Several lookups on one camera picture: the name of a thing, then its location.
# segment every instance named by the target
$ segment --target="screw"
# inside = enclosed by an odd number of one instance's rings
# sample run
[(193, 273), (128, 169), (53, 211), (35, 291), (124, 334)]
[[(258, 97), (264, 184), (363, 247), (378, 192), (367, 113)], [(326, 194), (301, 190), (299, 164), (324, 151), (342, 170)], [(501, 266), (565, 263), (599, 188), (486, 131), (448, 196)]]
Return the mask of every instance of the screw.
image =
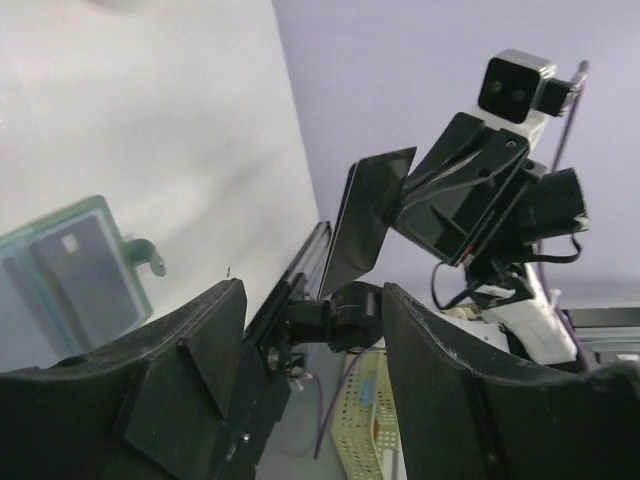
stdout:
[(267, 354), (267, 364), (271, 370), (277, 370), (280, 366), (280, 352), (277, 348), (271, 347)]

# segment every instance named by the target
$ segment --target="wire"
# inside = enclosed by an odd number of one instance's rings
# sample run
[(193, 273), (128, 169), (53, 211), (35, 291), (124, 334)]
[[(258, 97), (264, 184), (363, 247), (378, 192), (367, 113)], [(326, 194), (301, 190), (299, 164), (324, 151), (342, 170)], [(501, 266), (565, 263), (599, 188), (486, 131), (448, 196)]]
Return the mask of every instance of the wire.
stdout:
[[(571, 134), (571, 130), (573, 127), (573, 122), (576, 118), (576, 113), (578, 112), (578, 106), (580, 104), (580, 99), (582, 98), (582, 94), (584, 93), (584, 87), (587, 80), (587, 75), (589, 74), (589, 62), (587, 60), (583, 60), (580, 62), (578, 67), (578, 71), (574, 76), (573, 83), (576, 85), (578, 91), (576, 93), (576, 98), (571, 105), (571, 109), (569, 110), (569, 114), (567, 116), (567, 120), (564, 124), (564, 128), (562, 130), (562, 135), (560, 136), (560, 142), (558, 143), (558, 148), (556, 149), (556, 153), (553, 158), (553, 162), (551, 163), (551, 173), (556, 172), (560, 167), (560, 163), (562, 161), (562, 156), (564, 154), (565, 148), (567, 146), (569, 135)], [(538, 254), (543, 255), (543, 242), (538, 242)], [(549, 288), (549, 283), (547, 282), (547, 275), (545, 272), (544, 263), (538, 263), (538, 276), (540, 277), (540, 285), (542, 286), (542, 290), (544, 291), (545, 296), (547, 297), (547, 301), (551, 299), (551, 289)], [(582, 345), (582, 342), (578, 338), (578, 335), (571, 324), (570, 319), (564, 314), (564, 312), (560, 309), (559, 306), (556, 305), (556, 315), (560, 318), (560, 321), (563, 323), (567, 333), (571, 337), (571, 340), (576, 346), (577, 349), (577, 359), (580, 361), (582, 366), (590, 370), (593, 365), (590, 361), (589, 354), (587, 350)]]
[(465, 288), (460, 293), (458, 293), (455, 297), (449, 300), (449, 302), (447, 302), (445, 306), (442, 306), (440, 304), (440, 300), (438, 300), (438, 295), (436, 294), (436, 276), (438, 274), (438, 269), (444, 264), (445, 264), (444, 262), (440, 262), (435, 267), (433, 267), (433, 270), (431, 270), (431, 300), (433, 301), (433, 304), (436, 306), (436, 308), (441, 312), (454, 308), (462, 300), (464, 300), (469, 295), (471, 295), (480, 286), (479, 282), (474, 281), (470, 283), (467, 288)]
[(540, 252), (540, 248), (538, 248), (538, 253), (534, 254), (516, 254), (516, 255), (501, 255), (499, 258), (505, 263), (555, 263), (555, 264), (569, 264), (573, 263), (580, 258), (582, 255), (582, 245), (578, 242), (575, 234), (571, 235), (571, 243), (576, 249), (576, 253), (572, 255), (542, 255)]
[(329, 410), (327, 410), (327, 414), (325, 415), (324, 421), (322, 422), (322, 425), (320, 426), (320, 430), (318, 431), (318, 440), (316, 442), (315, 451), (313, 452), (314, 460), (317, 460), (318, 456), (320, 455), (320, 450), (322, 449), (322, 443), (324, 442), (324, 437), (326, 436), (327, 430), (329, 429), (329, 423), (333, 418), (333, 413), (336, 409), (338, 398), (340, 397), (342, 390), (344, 390), (344, 386), (348, 383), (349, 377), (351, 376), (351, 374), (353, 373), (356, 366), (358, 365), (358, 363), (360, 362), (360, 360), (362, 359), (362, 357), (366, 352), (368, 352), (368, 349), (362, 350), (360, 353), (358, 353), (358, 355), (356, 355), (356, 358), (353, 359), (353, 361), (349, 365), (349, 368), (347, 368), (347, 371), (344, 373), (344, 375), (342, 376), (342, 379), (340, 380), (340, 383), (338, 384), (338, 389), (336, 390), (336, 393), (333, 396), (333, 399), (331, 400), (331, 404), (329, 405)]

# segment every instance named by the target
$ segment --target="black camera module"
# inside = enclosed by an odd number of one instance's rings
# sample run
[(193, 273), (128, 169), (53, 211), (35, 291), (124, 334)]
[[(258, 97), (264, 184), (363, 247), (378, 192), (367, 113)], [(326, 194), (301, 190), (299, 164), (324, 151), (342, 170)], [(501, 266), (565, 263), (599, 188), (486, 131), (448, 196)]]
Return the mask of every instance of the black camera module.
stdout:
[(555, 65), (548, 60), (507, 50), (489, 61), (478, 106), (509, 122), (523, 123), (529, 111), (537, 109), (554, 73)]

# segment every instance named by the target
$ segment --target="robotic arm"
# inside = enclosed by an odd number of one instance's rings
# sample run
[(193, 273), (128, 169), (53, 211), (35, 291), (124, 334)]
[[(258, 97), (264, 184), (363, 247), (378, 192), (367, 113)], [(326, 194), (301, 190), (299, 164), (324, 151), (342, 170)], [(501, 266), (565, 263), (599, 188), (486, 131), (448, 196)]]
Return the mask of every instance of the robotic arm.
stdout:
[(483, 319), (513, 332), (541, 365), (571, 362), (576, 345), (546, 298), (532, 263), (535, 244), (588, 228), (572, 169), (545, 173), (531, 160), (549, 116), (562, 116), (584, 77), (554, 78), (551, 62), (507, 50), (489, 62), (478, 105), (458, 113), (408, 174), (416, 149), (370, 157), (350, 171), (321, 296), (370, 271), (388, 228), (437, 257), (462, 265)]

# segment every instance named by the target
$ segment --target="black cable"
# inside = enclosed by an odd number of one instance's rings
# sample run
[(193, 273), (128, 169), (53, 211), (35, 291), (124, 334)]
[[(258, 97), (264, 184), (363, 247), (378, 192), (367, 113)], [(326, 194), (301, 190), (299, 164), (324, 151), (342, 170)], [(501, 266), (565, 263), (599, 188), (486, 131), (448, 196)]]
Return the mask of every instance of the black cable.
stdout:
[(555, 263), (568, 264), (573, 263), (582, 255), (582, 245), (578, 242), (575, 234), (571, 235), (571, 243), (576, 249), (573, 255), (543, 255), (539, 253), (527, 255), (501, 255), (499, 258), (505, 263)]
[(442, 306), (440, 301), (438, 300), (438, 295), (436, 294), (436, 276), (438, 274), (438, 269), (444, 265), (444, 262), (438, 263), (433, 270), (431, 271), (431, 300), (436, 308), (440, 311), (450, 310), (457, 306), (462, 300), (467, 298), (471, 293), (475, 292), (475, 290), (480, 286), (480, 282), (471, 282), (467, 288), (458, 293), (455, 297), (453, 297), (449, 302)]

